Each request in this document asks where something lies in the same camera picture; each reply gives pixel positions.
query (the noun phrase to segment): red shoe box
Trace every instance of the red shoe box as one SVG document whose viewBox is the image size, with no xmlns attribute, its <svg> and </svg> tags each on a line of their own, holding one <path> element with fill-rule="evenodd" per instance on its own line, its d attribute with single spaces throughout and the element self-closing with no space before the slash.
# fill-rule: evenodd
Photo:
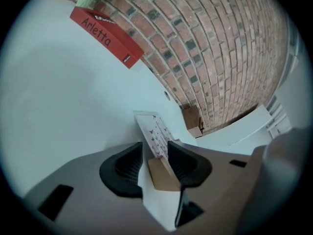
<svg viewBox="0 0 313 235">
<path fill-rule="evenodd" d="M 113 53 L 129 69 L 144 53 L 125 31 L 102 13 L 76 6 L 70 18 Z"/>
</svg>

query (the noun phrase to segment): white desk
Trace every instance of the white desk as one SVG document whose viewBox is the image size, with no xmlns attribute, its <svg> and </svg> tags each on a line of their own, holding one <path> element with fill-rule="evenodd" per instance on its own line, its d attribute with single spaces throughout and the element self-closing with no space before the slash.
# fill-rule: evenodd
<svg viewBox="0 0 313 235">
<path fill-rule="evenodd" d="M 151 71 L 127 69 L 69 18 L 73 8 L 32 0 L 2 50 L 1 158 L 20 196 L 74 158 L 142 141 L 133 110 L 159 112 L 175 139 L 197 145 Z"/>
</svg>

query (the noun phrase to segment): white table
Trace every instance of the white table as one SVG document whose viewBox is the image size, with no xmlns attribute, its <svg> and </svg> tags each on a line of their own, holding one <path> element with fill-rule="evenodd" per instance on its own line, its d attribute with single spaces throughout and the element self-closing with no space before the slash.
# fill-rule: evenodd
<svg viewBox="0 0 313 235">
<path fill-rule="evenodd" d="M 74 158 L 144 140 L 134 110 L 159 112 L 175 139 L 197 145 L 151 71 L 141 61 L 127 69 L 69 18 L 74 6 L 32 0 L 2 49 L 2 166 L 22 197 Z M 170 207 L 159 208 L 162 219 Z"/>
</svg>

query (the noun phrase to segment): brick wall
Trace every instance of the brick wall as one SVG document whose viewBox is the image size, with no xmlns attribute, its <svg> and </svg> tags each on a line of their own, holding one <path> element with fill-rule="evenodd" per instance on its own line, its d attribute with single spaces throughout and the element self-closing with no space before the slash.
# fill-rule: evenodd
<svg viewBox="0 0 313 235">
<path fill-rule="evenodd" d="M 206 130 L 266 103 L 281 76 L 288 33 L 275 0 L 95 0 L 91 7 L 142 47 L 142 60 L 179 105 L 198 106 Z"/>
</svg>

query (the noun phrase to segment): white paper with butterfly print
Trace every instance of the white paper with butterfly print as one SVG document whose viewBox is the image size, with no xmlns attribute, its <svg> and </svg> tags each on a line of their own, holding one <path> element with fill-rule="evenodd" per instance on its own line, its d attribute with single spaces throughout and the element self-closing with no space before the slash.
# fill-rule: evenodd
<svg viewBox="0 0 313 235">
<path fill-rule="evenodd" d="M 174 139 L 161 116 L 156 112 L 140 111 L 134 111 L 134 116 L 154 156 L 168 160 L 167 142 Z"/>
</svg>

